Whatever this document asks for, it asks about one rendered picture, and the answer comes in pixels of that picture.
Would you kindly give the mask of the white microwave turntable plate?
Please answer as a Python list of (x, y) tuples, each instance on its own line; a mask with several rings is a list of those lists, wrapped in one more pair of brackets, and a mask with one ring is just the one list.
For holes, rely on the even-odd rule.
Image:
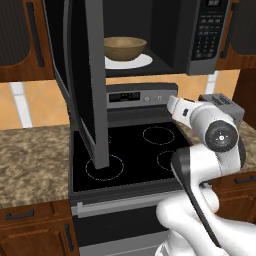
[(131, 61), (114, 61), (105, 58), (105, 68), (108, 70), (126, 70), (136, 69), (150, 65), (153, 59), (146, 54), (140, 54), (137, 58)]

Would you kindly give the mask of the brown base cupboard door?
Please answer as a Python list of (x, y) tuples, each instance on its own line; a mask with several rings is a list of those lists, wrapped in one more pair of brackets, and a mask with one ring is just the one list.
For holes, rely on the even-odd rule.
[(249, 193), (221, 198), (217, 215), (226, 219), (256, 224), (256, 197)]
[[(70, 252), (64, 224), (69, 224)], [(37, 222), (0, 229), (0, 256), (80, 256), (71, 219)]]

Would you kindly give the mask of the black microwave oven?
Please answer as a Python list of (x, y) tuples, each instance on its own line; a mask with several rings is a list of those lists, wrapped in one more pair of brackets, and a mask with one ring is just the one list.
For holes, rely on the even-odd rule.
[(230, 0), (103, 0), (104, 35), (147, 41), (152, 62), (106, 76), (212, 74)]

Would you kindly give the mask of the brown wall cupboard door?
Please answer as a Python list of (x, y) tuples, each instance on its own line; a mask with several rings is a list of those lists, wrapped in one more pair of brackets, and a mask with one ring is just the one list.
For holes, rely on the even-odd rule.
[[(226, 59), (224, 49), (231, 17), (232, 3), (240, 3)], [(230, 0), (216, 65), (217, 70), (256, 69), (256, 0)]]
[[(33, 2), (44, 59), (37, 62), (26, 2)], [(0, 0), (0, 82), (51, 80), (52, 56), (42, 0)]]

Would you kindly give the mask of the black microwave door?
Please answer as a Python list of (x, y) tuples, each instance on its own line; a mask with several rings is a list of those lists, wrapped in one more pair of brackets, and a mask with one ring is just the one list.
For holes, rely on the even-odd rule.
[(97, 169), (109, 165), (102, 0), (43, 0), (55, 79)]

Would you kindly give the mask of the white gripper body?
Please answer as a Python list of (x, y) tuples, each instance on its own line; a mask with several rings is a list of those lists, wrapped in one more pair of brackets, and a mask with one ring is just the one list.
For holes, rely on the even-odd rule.
[(170, 96), (167, 103), (167, 110), (172, 115), (173, 119), (180, 119), (183, 116), (184, 100)]

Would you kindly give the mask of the brown wooden bowl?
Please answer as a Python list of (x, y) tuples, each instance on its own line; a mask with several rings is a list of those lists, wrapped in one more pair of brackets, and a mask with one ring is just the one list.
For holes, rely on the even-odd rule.
[(136, 37), (107, 37), (104, 39), (105, 56), (113, 61), (134, 60), (146, 46), (146, 40)]

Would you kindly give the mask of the black oven door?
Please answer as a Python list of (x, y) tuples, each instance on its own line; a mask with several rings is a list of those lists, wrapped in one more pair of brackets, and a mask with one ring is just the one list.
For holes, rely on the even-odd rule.
[(169, 233), (157, 220), (156, 206), (72, 215), (80, 256), (154, 256)]

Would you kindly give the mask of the brown wooden drawer front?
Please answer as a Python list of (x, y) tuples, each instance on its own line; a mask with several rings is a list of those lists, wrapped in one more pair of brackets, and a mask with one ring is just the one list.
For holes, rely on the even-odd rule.
[(256, 171), (237, 173), (237, 174), (217, 178), (212, 181), (212, 189), (216, 194), (221, 194), (226, 192), (244, 190), (248, 188), (256, 188), (256, 181), (243, 183), (243, 184), (236, 184), (234, 182), (235, 178), (247, 179), (250, 176), (256, 176)]
[[(12, 214), (27, 213), (34, 209), (34, 216), (29, 218), (6, 220), (6, 213)], [(34, 223), (71, 217), (71, 208), (68, 200), (58, 200), (39, 204), (18, 206), (0, 209), (0, 228), (25, 223)]]

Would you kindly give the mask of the grey toaster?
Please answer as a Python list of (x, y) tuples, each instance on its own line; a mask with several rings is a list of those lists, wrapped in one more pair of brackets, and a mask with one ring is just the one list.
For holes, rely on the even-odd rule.
[(240, 126), (245, 114), (245, 110), (227, 96), (223, 95), (222, 93), (201, 94), (198, 100), (213, 103), (221, 111), (230, 115), (237, 127)]

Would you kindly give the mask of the black glass-top stove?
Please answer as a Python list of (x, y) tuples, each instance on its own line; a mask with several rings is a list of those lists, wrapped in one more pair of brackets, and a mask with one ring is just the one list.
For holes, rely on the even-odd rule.
[(106, 87), (110, 166), (95, 169), (80, 132), (71, 132), (70, 202), (113, 201), (178, 190), (172, 154), (192, 144), (167, 111), (175, 83)]

